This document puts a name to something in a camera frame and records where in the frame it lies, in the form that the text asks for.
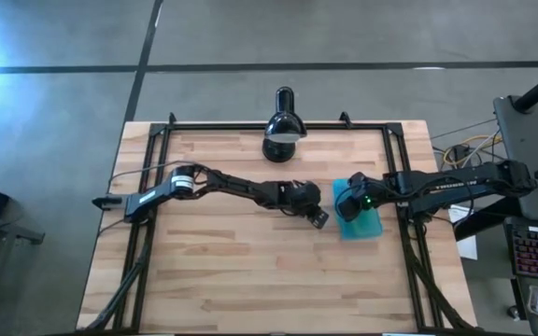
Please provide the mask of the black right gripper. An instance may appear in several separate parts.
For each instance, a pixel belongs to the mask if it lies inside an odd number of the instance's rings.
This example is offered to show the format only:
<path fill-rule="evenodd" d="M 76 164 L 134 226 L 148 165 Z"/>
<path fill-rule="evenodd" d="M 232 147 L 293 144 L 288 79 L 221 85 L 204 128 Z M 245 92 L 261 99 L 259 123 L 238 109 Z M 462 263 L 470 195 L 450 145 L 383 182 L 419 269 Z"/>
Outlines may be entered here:
<path fill-rule="evenodd" d="M 352 221 L 360 212 L 359 198 L 370 195 L 377 206 L 387 196 L 387 187 L 382 180 L 371 178 L 361 172 L 357 172 L 348 180 L 350 195 L 336 203 L 338 216 L 344 221 Z"/>

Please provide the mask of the black metal table frame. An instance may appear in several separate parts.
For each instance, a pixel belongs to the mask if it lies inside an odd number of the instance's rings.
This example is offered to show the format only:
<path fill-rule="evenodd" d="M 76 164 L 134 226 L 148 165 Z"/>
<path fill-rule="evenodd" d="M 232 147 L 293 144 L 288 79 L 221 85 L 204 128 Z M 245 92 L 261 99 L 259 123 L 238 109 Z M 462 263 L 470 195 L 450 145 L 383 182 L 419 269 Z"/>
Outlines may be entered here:
<path fill-rule="evenodd" d="M 265 124 L 252 121 L 178 123 L 174 118 L 166 123 L 150 124 L 143 166 L 137 170 L 137 192 L 110 199 L 112 205 L 121 208 L 124 221 L 131 227 L 120 289 L 114 303 L 108 308 L 109 314 L 115 318 L 114 329 L 119 329 L 123 324 L 128 290 L 133 287 L 135 294 L 130 328 L 135 332 L 141 330 L 153 241 L 160 226 L 157 216 L 162 203 L 170 199 L 195 200 L 207 192 L 221 191 L 251 199 L 268 209 L 278 209 L 287 216 L 303 217 L 316 229 L 321 229 L 328 220 L 327 214 L 319 209 L 319 188 L 310 182 L 254 183 L 225 175 L 200 163 L 168 161 L 172 133 L 262 131 L 264 157 L 268 161 L 282 163 L 294 155 L 296 141 L 306 137 L 308 130 L 381 133 L 388 174 L 382 182 L 361 175 L 342 180 L 341 190 L 333 194 L 335 217 L 343 231 L 359 233 L 366 226 L 377 225 L 375 208 L 379 203 L 394 203 L 412 313 L 417 329 L 425 329 L 416 277 L 421 275 L 426 281 L 431 281 L 432 268 L 424 233 L 417 233 L 418 248 L 414 249 L 406 231 L 412 212 L 403 210 L 402 204 L 419 195 L 423 189 L 411 184 L 408 178 L 410 161 L 402 124 L 385 121 L 354 123 L 346 113 L 342 113 L 336 122 L 312 122 L 306 125 L 294 112 L 283 110 L 278 110 Z"/>

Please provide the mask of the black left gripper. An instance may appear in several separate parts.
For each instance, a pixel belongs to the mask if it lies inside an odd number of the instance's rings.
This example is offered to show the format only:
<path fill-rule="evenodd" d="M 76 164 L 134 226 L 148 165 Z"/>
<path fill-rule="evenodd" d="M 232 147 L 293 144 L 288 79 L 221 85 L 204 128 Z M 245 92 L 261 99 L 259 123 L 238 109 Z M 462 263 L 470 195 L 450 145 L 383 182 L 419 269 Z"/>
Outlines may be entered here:
<path fill-rule="evenodd" d="M 329 214 L 320 208 L 320 202 L 321 191 L 313 182 L 278 181 L 272 208 L 292 216 L 309 217 L 311 224 L 321 230 Z"/>

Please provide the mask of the blue plastic box lid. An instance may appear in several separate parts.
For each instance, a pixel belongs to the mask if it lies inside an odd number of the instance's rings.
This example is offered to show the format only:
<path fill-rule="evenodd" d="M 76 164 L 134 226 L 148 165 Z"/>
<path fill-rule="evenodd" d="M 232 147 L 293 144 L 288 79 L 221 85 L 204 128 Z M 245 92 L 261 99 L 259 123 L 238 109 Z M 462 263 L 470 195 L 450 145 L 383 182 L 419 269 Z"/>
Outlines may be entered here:
<path fill-rule="evenodd" d="M 350 195 L 347 190 L 345 179 L 335 179 L 333 181 L 333 199 L 335 221 L 340 229 L 342 240 L 372 239 L 382 235 L 383 227 L 380 216 L 376 209 L 361 210 L 360 214 L 352 221 L 345 221 L 341 217 L 341 212 L 337 205 Z"/>

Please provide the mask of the black desk lamp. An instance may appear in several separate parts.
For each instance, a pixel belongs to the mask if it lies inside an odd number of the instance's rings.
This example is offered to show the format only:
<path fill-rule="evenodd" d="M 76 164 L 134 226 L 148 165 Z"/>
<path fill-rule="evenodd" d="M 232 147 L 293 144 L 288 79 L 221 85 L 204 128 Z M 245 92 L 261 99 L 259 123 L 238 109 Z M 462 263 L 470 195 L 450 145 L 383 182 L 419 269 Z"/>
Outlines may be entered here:
<path fill-rule="evenodd" d="M 295 95 L 290 87 L 276 91 L 276 112 L 264 130 L 262 154 L 272 162 L 290 160 L 296 150 L 296 142 L 307 137 L 303 120 L 295 113 Z"/>

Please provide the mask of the black floor stand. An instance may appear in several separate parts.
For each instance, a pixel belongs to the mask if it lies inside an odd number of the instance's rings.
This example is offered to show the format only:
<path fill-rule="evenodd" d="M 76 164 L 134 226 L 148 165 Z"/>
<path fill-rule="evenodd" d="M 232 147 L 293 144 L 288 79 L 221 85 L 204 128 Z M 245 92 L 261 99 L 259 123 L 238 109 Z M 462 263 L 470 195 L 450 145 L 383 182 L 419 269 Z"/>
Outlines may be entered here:
<path fill-rule="evenodd" d="M 25 228 L 16 224 L 16 220 L 5 222 L 3 219 L 0 219 L 0 234 L 11 234 L 13 238 L 22 238 L 34 245 L 40 245 L 45 237 L 45 232 L 43 231 Z"/>

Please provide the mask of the grey side desk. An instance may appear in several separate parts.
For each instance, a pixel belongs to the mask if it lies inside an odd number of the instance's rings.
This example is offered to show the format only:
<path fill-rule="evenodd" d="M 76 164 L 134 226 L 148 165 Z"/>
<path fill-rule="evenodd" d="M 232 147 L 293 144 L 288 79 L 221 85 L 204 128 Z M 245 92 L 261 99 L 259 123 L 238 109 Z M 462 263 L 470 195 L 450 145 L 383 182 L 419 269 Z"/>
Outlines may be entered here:
<path fill-rule="evenodd" d="M 503 136 L 507 158 L 527 165 L 537 189 L 521 198 L 503 197 L 499 201 L 470 215 L 456 229 L 457 240 L 497 226 L 507 217 L 524 217 L 538 221 L 538 104 L 530 114 L 517 112 L 513 107 L 516 96 L 494 100 L 494 111 Z"/>

